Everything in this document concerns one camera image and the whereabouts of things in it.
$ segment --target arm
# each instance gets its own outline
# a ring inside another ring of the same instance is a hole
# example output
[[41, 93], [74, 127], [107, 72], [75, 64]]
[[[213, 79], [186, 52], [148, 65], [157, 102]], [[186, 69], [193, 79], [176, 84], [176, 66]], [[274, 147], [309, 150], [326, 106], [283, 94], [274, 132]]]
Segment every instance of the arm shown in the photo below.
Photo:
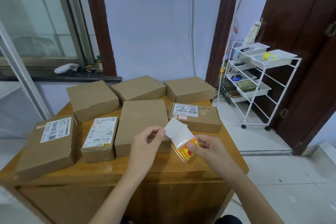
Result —
[[203, 148], [188, 143], [187, 148], [199, 155], [236, 192], [251, 224], [284, 224], [262, 193], [230, 157], [219, 138], [197, 135]]
[[[157, 134], [148, 143], [147, 139]], [[165, 135], [161, 127], [149, 127], [134, 137], [124, 175], [101, 205], [89, 224], [119, 224], [133, 193], [151, 168], [155, 154]]]

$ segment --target bottle with green cap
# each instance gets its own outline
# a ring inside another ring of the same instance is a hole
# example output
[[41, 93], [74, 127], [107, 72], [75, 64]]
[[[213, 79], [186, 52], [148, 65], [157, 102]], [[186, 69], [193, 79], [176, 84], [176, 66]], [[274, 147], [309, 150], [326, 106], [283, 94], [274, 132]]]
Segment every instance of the bottle with green cap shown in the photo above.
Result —
[[102, 60], [100, 59], [100, 55], [97, 56], [97, 62], [99, 66], [99, 71], [103, 72], [103, 64], [102, 64]]

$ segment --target window sill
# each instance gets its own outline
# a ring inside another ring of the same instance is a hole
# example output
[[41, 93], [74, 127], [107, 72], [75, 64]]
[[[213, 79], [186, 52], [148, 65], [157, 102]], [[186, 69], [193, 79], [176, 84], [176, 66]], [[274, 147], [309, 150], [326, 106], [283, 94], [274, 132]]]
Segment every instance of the window sill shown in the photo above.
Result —
[[[101, 72], [74, 72], [68, 71], [63, 74], [55, 74], [54, 68], [27, 68], [34, 82], [95, 82], [104, 80], [107, 83], [118, 83], [122, 77], [107, 77]], [[10, 67], [0, 67], [0, 81], [15, 82], [18, 81]]]

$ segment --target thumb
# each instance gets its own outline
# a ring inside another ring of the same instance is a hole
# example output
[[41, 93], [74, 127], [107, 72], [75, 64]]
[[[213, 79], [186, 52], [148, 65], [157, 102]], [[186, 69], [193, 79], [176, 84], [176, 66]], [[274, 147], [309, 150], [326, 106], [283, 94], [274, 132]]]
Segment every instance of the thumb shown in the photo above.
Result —
[[165, 134], [166, 134], [166, 131], [165, 131], [164, 128], [159, 129], [158, 132], [156, 133], [154, 139], [150, 142], [150, 145], [152, 145], [156, 149], [158, 149], [158, 147], [160, 146]]
[[198, 145], [195, 145], [194, 143], [187, 143], [187, 149], [191, 150], [192, 153], [200, 155], [201, 157], [203, 156], [204, 151], [206, 150], [203, 149], [202, 147], [199, 147]]

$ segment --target wooden cabinet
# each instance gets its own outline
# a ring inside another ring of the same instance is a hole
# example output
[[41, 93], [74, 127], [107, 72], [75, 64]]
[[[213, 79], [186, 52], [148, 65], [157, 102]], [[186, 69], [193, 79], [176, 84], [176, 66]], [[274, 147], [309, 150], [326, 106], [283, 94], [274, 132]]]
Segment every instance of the wooden cabinet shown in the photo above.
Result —
[[[169, 99], [162, 99], [168, 108]], [[211, 105], [210, 101], [198, 104]], [[58, 115], [70, 113], [72, 107], [67, 104]], [[121, 110], [117, 110], [103, 117], [120, 114]], [[0, 183], [45, 223], [88, 223], [126, 170], [128, 157], [84, 163], [80, 148], [91, 124], [92, 121], [87, 121], [78, 125], [77, 162], [72, 167], [32, 181], [19, 181], [15, 176], [19, 153], [0, 171]], [[239, 167], [248, 172], [224, 126], [219, 134], [205, 134], [219, 137]], [[210, 224], [218, 211], [219, 214], [224, 211], [232, 196], [232, 189], [201, 158], [195, 156], [184, 163], [171, 151], [157, 154], [152, 168], [130, 200], [125, 215], [136, 223]]]

